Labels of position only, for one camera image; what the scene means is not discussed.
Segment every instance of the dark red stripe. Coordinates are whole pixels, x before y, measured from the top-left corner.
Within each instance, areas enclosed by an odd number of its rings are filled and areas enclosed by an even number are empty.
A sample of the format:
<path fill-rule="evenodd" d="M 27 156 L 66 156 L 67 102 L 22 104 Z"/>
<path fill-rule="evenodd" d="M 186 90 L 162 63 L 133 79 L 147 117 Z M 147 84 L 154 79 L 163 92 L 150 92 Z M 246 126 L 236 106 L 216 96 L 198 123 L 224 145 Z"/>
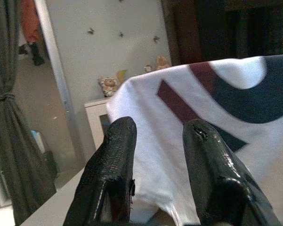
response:
<path fill-rule="evenodd" d="M 190 64 L 189 68 L 194 73 L 195 77 L 205 87 L 205 89 L 212 95 L 215 90 L 215 81 L 218 75 L 211 68 L 208 62 Z"/>
<path fill-rule="evenodd" d="M 199 116 L 192 108 L 178 95 L 164 80 L 162 80 L 157 95 L 167 107 L 180 119 L 182 123 L 191 119 L 198 119 Z"/>

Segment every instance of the white fabric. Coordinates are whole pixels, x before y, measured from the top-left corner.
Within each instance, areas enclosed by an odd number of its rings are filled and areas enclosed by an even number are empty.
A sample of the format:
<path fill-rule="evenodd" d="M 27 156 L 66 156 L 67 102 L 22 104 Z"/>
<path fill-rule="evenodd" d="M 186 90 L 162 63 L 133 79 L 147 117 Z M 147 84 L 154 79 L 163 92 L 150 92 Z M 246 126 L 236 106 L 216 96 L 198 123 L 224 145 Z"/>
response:
<path fill-rule="evenodd" d="M 259 66 L 264 67 L 264 63 L 259 57 L 246 61 L 235 61 L 231 64 L 235 69 L 230 70 L 238 72 L 257 67 L 255 71 L 259 75 L 254 75 L 256 78 L 252 82 L 246 81 L 249 75 L 244 73 L 219 76 L 226 77 L 226 82 L 232 85 L 241 81 L 244 84 L 241 88 L 253 86 L 265 76 L 265 69 L 258 69 Z M 226 61 L 215 62 L 211 66 L 219 68 L 218 73 L 228 71 Z M 233 117 L 211 98 L 187 65 L 133 77 L 108 101 L 111 121 L 130 116 L 137 125 L 134 199 L 149 205 L 156 204 L 174 218 L 177 226 L 199 223 L 184 157 L 183 125 L 156 95 L 162 79 L 201 118 L 249 143 L 237 156 L 250 169 L 283 223 L 283 117 L 264 124 L 251 124 Z"/>

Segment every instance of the white wall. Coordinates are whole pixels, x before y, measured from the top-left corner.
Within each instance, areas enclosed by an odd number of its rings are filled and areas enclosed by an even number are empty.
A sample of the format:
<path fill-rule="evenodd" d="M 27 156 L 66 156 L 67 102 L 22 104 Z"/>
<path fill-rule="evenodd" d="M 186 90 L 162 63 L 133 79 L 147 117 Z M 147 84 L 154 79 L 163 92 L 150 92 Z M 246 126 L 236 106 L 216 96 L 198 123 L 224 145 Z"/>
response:
<path fill-rule="evenodd" d="M 84 103 L 103 98 L 97 79 L 127 69 L 126 78 L 170 58 L 160 0 L 47 1 L 75 117 L 88 159 L 95 151 Z M 94 35 L 87 33 L 89 28 Z M 161 39 L 156 44 L 153 37 Z"/>

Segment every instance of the plush toy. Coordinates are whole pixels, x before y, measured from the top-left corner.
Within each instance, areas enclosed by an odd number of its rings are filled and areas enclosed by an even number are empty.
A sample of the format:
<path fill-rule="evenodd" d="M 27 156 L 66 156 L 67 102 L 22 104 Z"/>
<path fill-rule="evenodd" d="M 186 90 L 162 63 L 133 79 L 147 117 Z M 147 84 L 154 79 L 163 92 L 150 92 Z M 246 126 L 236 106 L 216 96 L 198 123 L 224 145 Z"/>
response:
<path fill-rule="evenodd" d="M 152 70 L 153 70 L 153 68 L 152 68 L 151 65 L 145 66 L 145 72 L 146 72 L 146 73 L 149 73 L 149 72 L 151 72 Z"/>
<path fill-rule="evenodd" d="M 167 60 L 167 58 L 165 58 L 164 56 L 158 56 L 157 57 L 157 67 L 156 70 L 161 70 L 164 68 L 168 68 L 171 67 L 171 64 L 169 63 L 169 61 Z"/>
<path fill-rule="evenodd" d="M 106 77 L 98 80 L 105 97 L 111 97 L 119 87 L 119 82 L 115 77 Z"/>

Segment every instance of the floor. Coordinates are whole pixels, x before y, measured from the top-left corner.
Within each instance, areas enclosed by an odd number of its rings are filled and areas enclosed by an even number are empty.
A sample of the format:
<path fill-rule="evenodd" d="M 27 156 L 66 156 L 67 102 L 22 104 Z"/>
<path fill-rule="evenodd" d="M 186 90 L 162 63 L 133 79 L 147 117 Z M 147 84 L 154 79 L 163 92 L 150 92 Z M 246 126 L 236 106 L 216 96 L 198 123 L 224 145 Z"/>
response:
<path fill-rule="evenodd" d="M 57 192 L 78 172 L 78 170 L 70 170 L 59 173 L 55 179 L 55 186 Z M 8 205 L 0 208 L 0 226 L 14 226 L 13 207 Z"/>

